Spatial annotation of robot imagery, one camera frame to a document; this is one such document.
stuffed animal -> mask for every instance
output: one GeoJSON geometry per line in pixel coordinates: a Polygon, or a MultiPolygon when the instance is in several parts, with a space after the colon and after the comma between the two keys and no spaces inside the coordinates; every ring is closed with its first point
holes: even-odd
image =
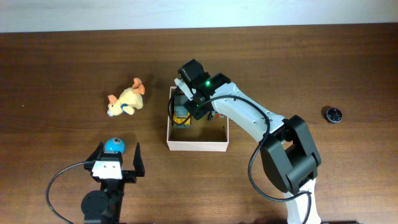
{"type": "Polygon", "coordinates": [[[139,78],[135,78],[132,88],[125,89],[122,94],[120,94],[119,99],[114,95],[108,96],[108,115],[117,116],[121,113],[133,115],[134,108],[141,109],[144,106],[141,96],[144,93],[145,88],[142,81],[139,78]]]}

white robotic arm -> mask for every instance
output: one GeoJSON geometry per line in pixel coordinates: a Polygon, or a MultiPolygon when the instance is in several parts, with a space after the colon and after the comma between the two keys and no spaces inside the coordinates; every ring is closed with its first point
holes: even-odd
{"type": "MultiPolygon", "coordinates": [[[[321,220],[315,205],[314,186],[320,157],[303,120],[298,116],[290,120],[285,119],[283,116],[265,109],[242,93],[224,75],[217,74],[210,78],[196,60],[184,65],[179,73],[182,79],[176,78],[175,84],[189,99],[190,102],[184,107],[191,112],[195,119],[200,119],[205,113],[215,110],[231,118],[257,142],[260,142],[267,131],[267,124],[257,109],[259,108],[269,117],[270,135],[261,149],[264,171],[271,182],[284,192],[285,198],[293,196],[293,193],[311,192],[310,214],[306,223],[319,224],[321,220]],[[207,107],[205,111],[195,111],[198,105],[207,100],[228,95],[244,98],[258,108],[235,98],[220,98],[213,100],[211,106],[207,107]],[[285,140],[293,141],[296,145],[289,153],[284,153],[281,146],[285,140]]],[[[286,203],[289,224],[304,221],[308,203],[308,197],[304,195],[286,203]]]]}

white backdrop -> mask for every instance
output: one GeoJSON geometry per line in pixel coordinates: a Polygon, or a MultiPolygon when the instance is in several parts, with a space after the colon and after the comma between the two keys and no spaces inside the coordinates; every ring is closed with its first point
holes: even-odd
{"type": "Polygon", "coordinates": [[[0,32],[398,22],[398,0],[0,0],[0,32]]]}

blue toy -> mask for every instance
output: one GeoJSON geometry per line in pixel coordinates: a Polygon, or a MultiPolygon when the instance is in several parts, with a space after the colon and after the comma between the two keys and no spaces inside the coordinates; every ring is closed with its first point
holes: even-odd
{"type": "Polygon", "coordinates": [[[124,142],[119,138],[111,138],[105,144],[105,153],[124,152],[124,142]]]}

wooden table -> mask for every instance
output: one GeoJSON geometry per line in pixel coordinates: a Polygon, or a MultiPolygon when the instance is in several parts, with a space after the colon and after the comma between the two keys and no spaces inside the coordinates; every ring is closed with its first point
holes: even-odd
{"type": "MultiPolygon", "coordinates": [[[[61,223],[45,203],[60,169],[100,141],[140,142],[146,176],[127,185],[126,223],[252,223],[285,219],[283,203],[247,177],[256,142],[230,124],[227,152],[170,152],[169,86],[192,58],[222,72],[252,99],[308,124],[322,157],[316,199],[323,220],[398,220],[398,25],[109,30],[0,35],[0,223],[61,223]],[[142,79],[144,108],[110,118],[107,95],[142,79]],[[328,124],[324,106],[344,119],[328,124]]],[[[281,197],[260,160],[254,178],[281,197]]],[[[82,198],[99,189],[82,167],[60,176],[54,207],[82,223],[82,198]]]]}

